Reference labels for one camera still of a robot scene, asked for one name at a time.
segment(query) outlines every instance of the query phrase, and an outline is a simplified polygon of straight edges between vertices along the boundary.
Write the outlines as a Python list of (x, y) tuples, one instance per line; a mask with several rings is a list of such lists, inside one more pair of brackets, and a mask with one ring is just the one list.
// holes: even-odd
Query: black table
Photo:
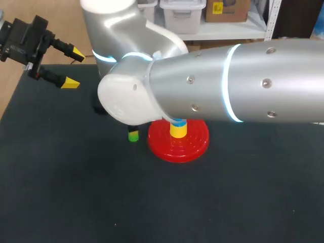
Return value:
[(0, 242), (323, 242), (324, 127), (208, 122), (200, 159), (171, 164), (93, 112), (96, 66), (23, 75), (0, 122)]

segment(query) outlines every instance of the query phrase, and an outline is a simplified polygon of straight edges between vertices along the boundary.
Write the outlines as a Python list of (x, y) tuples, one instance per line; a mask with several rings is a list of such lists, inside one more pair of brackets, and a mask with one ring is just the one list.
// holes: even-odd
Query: red ring stacking toy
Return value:
[(170, 135), (166, 120), (152, 122), (148, 130), (148, 145), (159, 158), (172, 163), (186, 163), (203, 155), (209, 145), (209, 131), (203, 120), (188, 120), (184, 138)]

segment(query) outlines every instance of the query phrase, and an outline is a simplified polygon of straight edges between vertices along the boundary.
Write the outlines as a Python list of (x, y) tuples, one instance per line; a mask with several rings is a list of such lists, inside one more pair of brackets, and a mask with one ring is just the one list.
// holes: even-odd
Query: white shelf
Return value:
[[(164, 15), (161, 9), (156, 14), (156, 24), (164, 27)], [(261, 39), (265, 37), (266, 24), (259, 15), (254, 3), (251, 3), (248, 20), (244, 23), (206, 23), (202, 16), (197, 34), (179, 34), (184, 41), (203, 41), (216, 39)]]

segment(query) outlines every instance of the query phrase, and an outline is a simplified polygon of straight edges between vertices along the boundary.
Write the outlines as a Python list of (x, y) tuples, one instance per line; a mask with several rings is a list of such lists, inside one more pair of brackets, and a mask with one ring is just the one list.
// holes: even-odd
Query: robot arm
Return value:
[(130, 125), (162, 117), (320, 122), (323, 48), (319, 41), (275, 40), (155, 61), (125, 57), (102, 80), (99, 99)]
[(109, 72), (100, 69), (100, 102), (122, 123), (324, 121), (323, 42), (275, 40), (188, 54), (178, 37), (141, 16), (135, 0), (81, 4), (99, 69), (115, 60)]

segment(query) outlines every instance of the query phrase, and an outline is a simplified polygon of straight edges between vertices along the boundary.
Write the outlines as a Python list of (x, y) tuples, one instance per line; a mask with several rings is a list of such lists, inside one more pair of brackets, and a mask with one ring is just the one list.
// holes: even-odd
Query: screw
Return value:
[(276, 48), (271, 47), (271, 48), (269, 48), (269, 49), (267, 50), (267, 54), (275, 53), (275, 51), (276, 51)]
[(262, 87), (264, 87), (265, 89), (269, 89), (272, 86), (272, 81), (268, 78), (265, 78), (264, 80), (262, 80)]
[(268, 112), (268, 117), (269, 118), (275, 118), (277, 116), (277, 114), (274, 111), (269, 111)]
[(197, 106), (197, 105), (192, 105), (192, 106), (191, 106), (191, 109), (192, 109), (193, 111), (199, 111), (199, 106)]
[(188, 78), (187, 78), (187, 82), (188, 82), (188, 84), (193, 84), (193, 82), (194, 82), (194, 76), (189, 76)]

